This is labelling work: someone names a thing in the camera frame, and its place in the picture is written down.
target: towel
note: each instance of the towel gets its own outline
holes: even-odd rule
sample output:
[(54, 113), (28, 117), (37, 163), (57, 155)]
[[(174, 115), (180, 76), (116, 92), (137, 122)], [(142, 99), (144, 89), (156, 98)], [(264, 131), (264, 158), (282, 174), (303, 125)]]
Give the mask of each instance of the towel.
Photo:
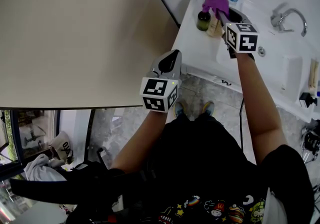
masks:
[(217, 10), (224, 12), (226, 17), (229, 17), (229, 2), (228, 0), (205, 0), (202, 5), (202, 11), (208, 12), (212, 8), (215, 13), (215, 17), (219, 19)]
[(64, 163), (64, 160), (49, 161), (45, 154), (40, 154), (24, 168), (26, 179), (36, 182), (64, 182), (66, 179), (53, 169), (53, 167), (60, 167)]

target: person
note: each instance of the person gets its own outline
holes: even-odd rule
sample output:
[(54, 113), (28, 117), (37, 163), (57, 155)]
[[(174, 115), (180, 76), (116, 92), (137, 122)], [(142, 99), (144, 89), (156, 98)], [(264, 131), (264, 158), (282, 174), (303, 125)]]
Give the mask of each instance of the person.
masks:
[(166, 113), (150, 111), (111, 170), (131, 173), (147, 165), (155, 173), (142, 213), (131, 216), (135, 223), (310, 223), (314, 196), (305, 164), (288, 146), (255, 61), (244, 53), (236, 59), (256, 165), (212, 117), (213, 102), (195, 121), (180, 102), (168, 124)]

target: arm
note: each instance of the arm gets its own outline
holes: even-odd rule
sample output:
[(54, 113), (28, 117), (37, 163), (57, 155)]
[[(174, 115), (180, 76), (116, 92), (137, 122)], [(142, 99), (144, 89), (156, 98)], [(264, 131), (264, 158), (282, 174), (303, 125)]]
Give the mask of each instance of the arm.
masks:
[(248, 54), (237, 53), (246, 116), (257, 164), (280, 145), (287, 145), (276, 105)]
[(139, 171), (160, 137), (167, 115), (167, 113), (150, 111), (139, 129), (116, 156), (111, 168), (120, 169), (126, 173)]

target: purple cloth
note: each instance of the purple cloth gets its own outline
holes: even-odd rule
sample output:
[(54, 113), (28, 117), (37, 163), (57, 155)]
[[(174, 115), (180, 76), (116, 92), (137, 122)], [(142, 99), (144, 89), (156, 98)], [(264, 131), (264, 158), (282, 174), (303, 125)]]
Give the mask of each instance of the purple cloth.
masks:
[(229, 17), (229, 2), (228, 0), (205, 0), (202, 5), (202, 11), (207, 13), (212, 8), (215, 17), (219, 19), (217, 10), (224, 12)]

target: black t-shirt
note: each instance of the black t-shirt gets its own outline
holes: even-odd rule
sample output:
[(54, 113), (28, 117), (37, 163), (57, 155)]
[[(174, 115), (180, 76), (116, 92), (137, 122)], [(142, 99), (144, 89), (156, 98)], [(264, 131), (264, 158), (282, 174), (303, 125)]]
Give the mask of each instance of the black t-shirt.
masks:
[(167, 124), (148, 168), (156, 182), (136, 216), (143, 223), (262, 224), (268, 188), (288, 223), (309, 223), (313, 214), (312, 186), (295, 150), (282, 145), (256, 166), (217, 122)]

